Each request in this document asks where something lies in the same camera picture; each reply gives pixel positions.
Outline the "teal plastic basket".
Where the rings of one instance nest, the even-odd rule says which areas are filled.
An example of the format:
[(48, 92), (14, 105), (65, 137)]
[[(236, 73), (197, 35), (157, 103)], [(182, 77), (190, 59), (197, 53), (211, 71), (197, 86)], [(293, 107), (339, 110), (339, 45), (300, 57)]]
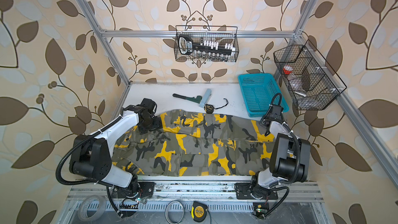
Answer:
[(273, 96), (281, 93), (272, 74), (241, 74), (238, 82), (248, 116), (251, 118), (265, 115)]

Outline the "camouflage yellow green trousers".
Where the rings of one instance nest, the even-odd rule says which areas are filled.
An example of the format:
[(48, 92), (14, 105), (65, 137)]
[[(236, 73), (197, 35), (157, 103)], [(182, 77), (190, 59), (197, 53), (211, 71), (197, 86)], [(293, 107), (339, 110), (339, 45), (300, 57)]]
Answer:
[(147, 176), (250, 176), (269, 167), (275, 135), (258, 121), (172, 110), (157, 130), (132, 127), (114, 146), (114, 166)]

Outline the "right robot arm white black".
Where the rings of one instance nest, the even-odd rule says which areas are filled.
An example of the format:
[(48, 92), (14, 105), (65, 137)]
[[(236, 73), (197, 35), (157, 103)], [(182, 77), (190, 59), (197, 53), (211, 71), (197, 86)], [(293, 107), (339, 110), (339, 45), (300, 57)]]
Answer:
[(252, 176), (250, 183), (234, 185), (239, 200), (268, 200), (282, 190), (285, 191), (281, 199), (283, 202), (289, 194), (289, 185), (307, 179), (311, 145), (294, 134), (283, 116), (283, 110), (282, 94), (277, 93), (260, 120), (266, 134), (272, 134), (275, 138), (269, 167)]

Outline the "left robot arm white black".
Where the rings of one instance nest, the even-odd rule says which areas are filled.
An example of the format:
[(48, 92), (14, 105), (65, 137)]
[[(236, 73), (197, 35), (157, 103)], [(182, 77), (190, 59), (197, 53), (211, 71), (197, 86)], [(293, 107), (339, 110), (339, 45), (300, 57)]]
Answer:
[(57, 166), (57, 181), (67, 186), (101, 184), (121, 190), (128, 198), (141, 197), (137, 177), (113, 165), (112, 155), (118, 138), (130, 128), (146, 134), (161, 127), (156, 110), (156, 102), (144, 98), (139, 105), (121, 109), (116, 119), (96, 132), (76, 137)]

